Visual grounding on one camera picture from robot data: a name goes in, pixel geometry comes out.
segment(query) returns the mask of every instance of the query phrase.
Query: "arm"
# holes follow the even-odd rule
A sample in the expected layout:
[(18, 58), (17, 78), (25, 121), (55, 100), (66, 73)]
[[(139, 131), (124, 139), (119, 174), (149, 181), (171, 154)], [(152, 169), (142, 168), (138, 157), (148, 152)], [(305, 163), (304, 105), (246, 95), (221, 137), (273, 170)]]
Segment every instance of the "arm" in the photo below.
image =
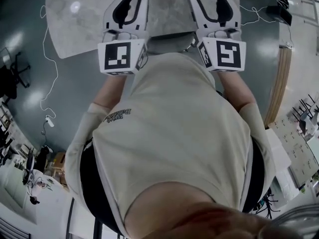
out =
[(109, 76), (93, 103), (113, 109), (121, 99), (126, 76)]
[(92, 139), (93, 131), (99, 127), (111, 109), (120, 101), (126, 77), (109, 76), (103, 87), (83, 115), (79, 128), (66, 152), (65, 179), (75, 200), (86, 207), (80, 179), (81, 155), (86, 143)]
[(228, 101), (249, 126), (250, 135), (263, 155), (265, 181), (262, 195), (264, 195), (269, 189), (276, 172), (271, 147), (256, 100), (238, 73), (220, 72), (218, 76), (224, 87)]
[(247, 104), (256, 103), (253, 93), (238, 73), (218, 72), (217, 74), (224, 87), (226, 98), (236, 111), (239, 112)]

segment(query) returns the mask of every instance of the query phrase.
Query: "floor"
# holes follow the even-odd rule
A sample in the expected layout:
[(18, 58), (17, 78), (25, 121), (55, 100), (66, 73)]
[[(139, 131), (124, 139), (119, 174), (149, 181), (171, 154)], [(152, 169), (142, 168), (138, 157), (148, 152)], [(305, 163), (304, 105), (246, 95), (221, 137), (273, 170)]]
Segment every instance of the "floor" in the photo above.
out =
[[(275, 0), (240, 0), (246, 8), (261, 8), (274, 5)], [(43, 56), (42, 41), (47, 28), (46, 19), (40, 18), (41, 6), (45, 0), (3, 0), (0, 11), (0, 47), (8, 47), (12, 54), (19, 51), (21, 68), (26, 61), (31, 65), (30, 72), (24, 75), (30, 80), (30, 87), (18, 87), (18, 97), (11, 100), (9, 108), (22, 132), (35, 146), (44, 143), (43, 123), (45, 115), (39, 102), (45, 98), (56, 77), (53, 62)], [(253, 21), (256, 15), (242, 10), (242, 22)], [(277, 73), (279, 24), (259, 21), (242, 27), (242, 39), (247, 42), (246, 70), (241, 73), (260, 107), (262, 116), (267, 112), (271, 88)], [(59, 59), (52, 45), (50, 34), (45, 41), (45, 52), (56, 60), (59, 69), (52, 93), (44, 108), (50, 106), (57, 117), (54, 127), (46, 127), (48, 144), (56, 151), (66, 150), (74, 136), (82, 114), (88, 108), (106, 76), (98, 69), (97, 51), (90, 51)], [(133, 78), (129, 78), (124, 96), (129, 94)]]
[[(301, 3), (301, 0), (289, 1), (290, 13), (299, 13), (314, 18), (314, 9), (311, 5)], [(305, 24), (303, 18), (293, 15), (290, 31), (294, 47), (288, 82), (278, 116), (286, 115), (300, 99), (307, 98), (308, 94), (315, 100), (319, 98), (319, 55), (316, 56), (316, 28)], [(280, 40), (291, 43), (287, 25), (280, 24)]]

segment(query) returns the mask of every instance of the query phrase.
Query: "black cable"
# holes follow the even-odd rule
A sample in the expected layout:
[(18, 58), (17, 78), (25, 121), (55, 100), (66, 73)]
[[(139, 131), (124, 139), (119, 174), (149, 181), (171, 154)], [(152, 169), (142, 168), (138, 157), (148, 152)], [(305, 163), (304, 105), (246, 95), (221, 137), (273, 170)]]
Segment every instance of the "black cable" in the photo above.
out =
[(291, 41), (291, 43), (293, 44), (293, 48), (294, 48), (295, 44), (294, 44), (293, 40), (291, 39), (291, 31), (290, 31), (290, 26), (289, 26), (289, 25), (287, 25), (287, 26), (288, 26), (288, 30), (289, 30), (289, 35), (290, 35), (290, 41)]
[(146, 54), (146, 62), (145, 62), (145, 64), (144, 64), (143, 66), (141, 66), (140, 69), (142, 69), (143, 67), (145, 67), (145, 65), (147, 64), (148, 61), (149, 61), (149, 56), (148, 56), (148, 54)]
[(261, 211), (258, 211), (258, 212), (256, 212), (255, 214), (259, 214), (259, 213), (262, 213), (264, 210), (266, 210), (267, 209), (267, 207), (266, 208), (264, 208), (264, 209), (262, 209)]
[(47, 123), (48, 121), (46, 120), (44, 123), (43, 123), (43, 131), (41, 132), (41, 134), (44, 136), (44, 138), (45, 138), (45, 142), (44, 142), (44, 144), (43, 145), (45, 145), (46, 144), (46, 142), (48, 141), (48, 139), (46, 138), (46, 131), (45, 131), (45, 124)]
[(35, 185), (37, 184), (38, 180), (41, 179), (41, 183), (43, 183), (43, 179), (42, 177), (39, 177), (36, 179), (35, 183), (32, 184), (32, 181), (31, 182), (31, 196), (32, 196), (32, 192), (33, 192), (33, 188), (35, 187)]
[(280, 212), (280, 210), (278, 210), (278, 211), (274, 211), (273, 209), (271, 209), (271, 208), (269, 208), (269, 210), (270, 211), (272, 211), (272, 212), (274, 212), (274, 213), (278, 213), (278, 212)]

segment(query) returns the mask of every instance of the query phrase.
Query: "table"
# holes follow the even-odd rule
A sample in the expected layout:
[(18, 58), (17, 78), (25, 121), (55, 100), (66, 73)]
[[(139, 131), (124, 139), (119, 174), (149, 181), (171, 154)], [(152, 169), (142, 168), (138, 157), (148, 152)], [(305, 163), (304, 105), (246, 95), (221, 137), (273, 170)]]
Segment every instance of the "table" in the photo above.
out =
[(318, 171), (319, 165), (314, 153), (305, 139), (298, 133), (296, 126), (287, 116), (280, 116), (269, 125), (282, 143), (292, 164), (290, 172), (299, 188)]
[[(97, 49), (102, 41), (103, 15), (113, 0), (45, 0), (46, 19), (60, 58)], [(137, 0), (127, 20), (132, 18)], [(216, 0), (202, 0), (210, 17), (217, 18)], [(150, 36), (197, 30), (188, 0), (149, 0)]]

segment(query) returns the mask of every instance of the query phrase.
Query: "person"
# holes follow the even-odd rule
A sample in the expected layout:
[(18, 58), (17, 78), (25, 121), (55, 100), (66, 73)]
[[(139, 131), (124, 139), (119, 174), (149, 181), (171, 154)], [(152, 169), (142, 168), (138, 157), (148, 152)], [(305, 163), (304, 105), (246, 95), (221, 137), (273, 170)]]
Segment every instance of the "person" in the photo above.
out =
[(29, 181), (27, 183), (27, 193), (30, 196), (30, 202), (34, 205), (39, 204), (38, 196), (40, 195), (42, 189), (45, 188), (45, 183), (43, 183), (44, 175), (42, 172), (33, 169), (29, 176)]
[(121, 100), (109, 76), (66, 153), (77, 202), (132, 239), (252, 239), (268, 220), (242, 212), (252, 149), (259, 201), (275, 166), (256, 100), (237, 72), (210, 72), (189, 57), (150, 57)]

